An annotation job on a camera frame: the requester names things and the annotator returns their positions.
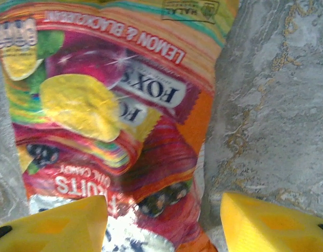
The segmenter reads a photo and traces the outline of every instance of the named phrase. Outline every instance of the silver foil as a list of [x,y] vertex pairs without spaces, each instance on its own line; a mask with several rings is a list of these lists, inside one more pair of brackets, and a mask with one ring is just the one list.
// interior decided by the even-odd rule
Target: silver foil
[[[71,203],[75,200],[56,196],[33,195],[29,199],[31,214]],[[173,244],[161,235],[139,228],[135,210],[115,219],[108,217],[102,252],[175,252]]]

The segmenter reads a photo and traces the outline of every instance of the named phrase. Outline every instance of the lemon slice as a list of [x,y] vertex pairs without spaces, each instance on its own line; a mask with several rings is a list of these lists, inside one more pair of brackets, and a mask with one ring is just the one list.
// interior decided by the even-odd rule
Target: lemon slice
[[33,161],[33,157],[31,157],[28,154],[26,145],[20,145],[16,147],[19,154],[19,162],[21,167],[21,173],[23,174],[26,170],[29,164]]
[[104,142],[120,133],[118,100],[94,77],[51,77],[40,85],[40,99],[46,116],[68,130]]
[[37,59],[36,46],[5,47],[0,49],[0,58],[8,77],[13,81],[29,77],[43,61],[43,59]]

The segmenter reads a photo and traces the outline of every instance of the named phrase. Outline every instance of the stone surface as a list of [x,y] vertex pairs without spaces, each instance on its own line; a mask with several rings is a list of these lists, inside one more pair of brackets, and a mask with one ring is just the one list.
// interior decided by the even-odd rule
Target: stone surface
[[[225,252],[225,191],[323,217],[323,0],[243,0],[216,69],[200,221]],[[26,213],[0,74],[0,223]]]

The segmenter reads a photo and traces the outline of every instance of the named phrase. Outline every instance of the fox's candy bag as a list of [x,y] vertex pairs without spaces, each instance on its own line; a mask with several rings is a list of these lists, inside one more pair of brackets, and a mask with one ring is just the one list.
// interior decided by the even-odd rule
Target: fox's candy bag
[[204,251],[214,65],[238,0],[0,1],[30,212],[105,195],[103,251]]

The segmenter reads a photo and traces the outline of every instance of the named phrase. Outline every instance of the yellow plastic object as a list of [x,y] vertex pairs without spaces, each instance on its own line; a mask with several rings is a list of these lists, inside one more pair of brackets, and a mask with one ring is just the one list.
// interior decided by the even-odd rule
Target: yellow plastic object
[[17,219],[0,252],[100,252],[107,225],[104,196],[93,196]]
[[229,252],[323,252],[323,219],[294,209],[225,193],[221,219]]

